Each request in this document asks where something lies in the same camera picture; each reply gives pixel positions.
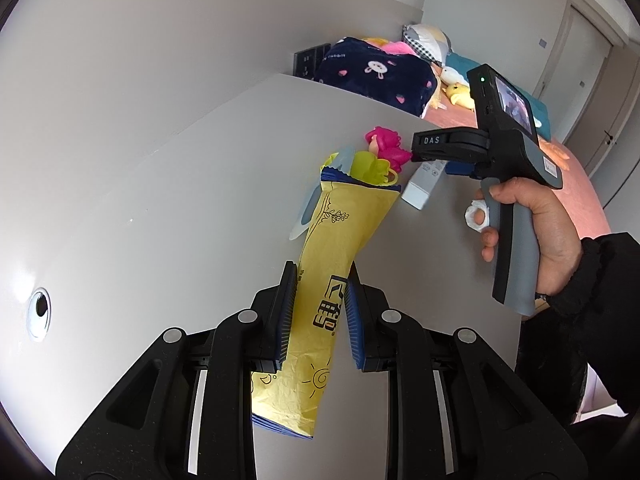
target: finger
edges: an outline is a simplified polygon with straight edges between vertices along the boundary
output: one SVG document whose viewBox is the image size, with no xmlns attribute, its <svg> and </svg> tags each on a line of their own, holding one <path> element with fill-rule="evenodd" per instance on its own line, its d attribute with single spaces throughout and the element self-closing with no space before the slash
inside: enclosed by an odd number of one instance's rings
<svg viewBox="0 0 640 480">
<path fill-rule="evenodd" d="M 485 247 L 495 247 L 498 244 L 498 231 L 493 227 L 487 227 L 482 231 L 481 238 Z"/>
<path fill-rule="evenodd" d="M 493 247 L 485 247 L 482 249 L 482 259 L 486 262 L 490 262 L 494 259 L 494 248 Z"/>
<path fill-rule="evenodd" d="M 503 204 L 518 202 L 531 209 L 533 214 L 543 212 L 550 200 L 558 200 L 550 188 L 520 177 L 491 186 L 489 193 Z"/>
<path fill-rule="evenodd" d="M 482 211 L 482 209 L 476 209 L 476 212 L 474 213 L 474 222 L 476 225 L 482 225 L 482 222 L 484 222 L 484 211 Z"/>
</svg>

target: pink plush toy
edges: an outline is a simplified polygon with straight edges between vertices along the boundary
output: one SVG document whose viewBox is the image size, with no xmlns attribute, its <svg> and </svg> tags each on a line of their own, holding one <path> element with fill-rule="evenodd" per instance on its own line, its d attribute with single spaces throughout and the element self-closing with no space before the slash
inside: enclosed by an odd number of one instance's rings
<svg viewBox="0 0 640 480">
<path fill-rule="evenodd" d="M 369 143 L 369 151 L 377 158 L 384 158 L 391 164 L 391 169 L 396 173 L 402 171 L 402 165 L 411 160 L 411 152 L 400 148 L 402 140 L 398 132 L 376 126 L 364 136 Z"/>
<path fill-rule="evenodd" d="M 379 46 L 378 48 L 380 50 L 384 50 L 387 54 L 411 54 L 412 56 L 418 56 L 409 45 L 402 41 L 387 43 L 386 45 Z"/>
</svg>

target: wall switch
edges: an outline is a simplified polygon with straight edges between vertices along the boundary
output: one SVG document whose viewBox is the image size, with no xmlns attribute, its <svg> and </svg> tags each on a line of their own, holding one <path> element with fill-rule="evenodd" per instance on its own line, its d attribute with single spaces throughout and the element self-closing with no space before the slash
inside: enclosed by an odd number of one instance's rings
<svg viewBox="0 0 640 480">
<path fill-rule="evenodd" d="M 313 79 L 324 56 L 331 48 L 330 43 L 301 50 L 293 55 L 293 75 L 303 79 Z"/>
</svg>

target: navy blue blanket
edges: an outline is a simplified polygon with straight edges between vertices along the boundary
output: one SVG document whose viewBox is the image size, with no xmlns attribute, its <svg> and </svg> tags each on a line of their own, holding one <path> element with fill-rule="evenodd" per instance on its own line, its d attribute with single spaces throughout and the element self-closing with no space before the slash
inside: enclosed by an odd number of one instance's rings
<svg viewBox="0 0 640 480">
<path fill-rule="evenodd" d="M 436 89 L 426 61 L 411 54 L 387 54 L 366 41 L 344 38 L 316 70 L 314 81 L 422 116 Z"/>
</svg>

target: yellow paper bag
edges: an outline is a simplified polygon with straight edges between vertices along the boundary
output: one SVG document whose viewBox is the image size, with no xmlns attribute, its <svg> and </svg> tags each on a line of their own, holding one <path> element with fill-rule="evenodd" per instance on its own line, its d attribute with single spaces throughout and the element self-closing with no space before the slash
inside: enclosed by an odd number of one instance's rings
<svg viewBox="0 0 640 480">
<path fill-rule="evenodd" d="M 325 172 L 322 177 L 298 266 L 287 359 L 277 375 L 252 376 L 254 414 L 274 422 L 272 429 L 304 436 L 314 434 L 351 263 L 399 195 L 397 187 L 325 182 Z"/>
</svg>

